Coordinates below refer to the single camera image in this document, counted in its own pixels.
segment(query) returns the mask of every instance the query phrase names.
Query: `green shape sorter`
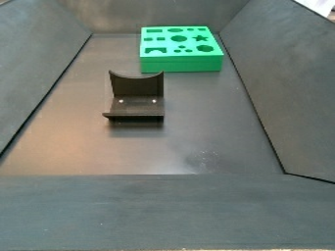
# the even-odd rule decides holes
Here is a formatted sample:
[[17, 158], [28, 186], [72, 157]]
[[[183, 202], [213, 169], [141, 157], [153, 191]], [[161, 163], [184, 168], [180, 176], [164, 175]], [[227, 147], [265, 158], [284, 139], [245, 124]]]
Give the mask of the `green shape sorter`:
[[141, 28], [141, 73], [220, 71], [224, 52], [205, 26]]

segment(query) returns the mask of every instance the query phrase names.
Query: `star-shaped hole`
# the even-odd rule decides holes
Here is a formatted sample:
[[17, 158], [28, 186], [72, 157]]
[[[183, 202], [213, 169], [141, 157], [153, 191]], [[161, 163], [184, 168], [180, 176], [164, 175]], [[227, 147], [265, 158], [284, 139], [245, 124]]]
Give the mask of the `star-shaped hole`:
[[197, 35], [193, 38], [195, 38], [196, 42], [199, 42], [199, 41], [207, 41], [207, 39], [208, 39], [208, 37], [201, 36], [201, 35]]

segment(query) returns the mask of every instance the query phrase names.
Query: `shape cutout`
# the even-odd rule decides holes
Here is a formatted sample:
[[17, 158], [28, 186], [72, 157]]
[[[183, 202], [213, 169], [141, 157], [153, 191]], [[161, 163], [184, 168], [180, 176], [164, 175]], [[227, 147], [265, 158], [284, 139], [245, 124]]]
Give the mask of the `shape cutout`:
[[167, 49], [164, 47], [161, 47], [161, 48], [145, 48], [145, 53], [151, 53], [152, 51], [160, 51], [161, 53], [165, 53]]
[[203, 51], [203, 52], [211, 52], [215, 50], [215, 48], [209, 45], [199, 45], [196, 46], [197, 51]]
[[183, 42], [187, 40], [187, 37], [183, 36], [183, 35], [175, 35], [172, 38], [171, 38], [172, 41], [175, 42]]

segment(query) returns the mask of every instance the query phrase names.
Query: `black bracket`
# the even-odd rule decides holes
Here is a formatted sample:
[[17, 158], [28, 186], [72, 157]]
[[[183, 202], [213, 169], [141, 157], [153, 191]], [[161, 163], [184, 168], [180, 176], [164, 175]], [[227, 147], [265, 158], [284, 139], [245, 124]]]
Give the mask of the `black bracket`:
[[108, 119], [164, 118], [164, 72], [149, 77], [127, 77], [109, 73], [113, 93]]

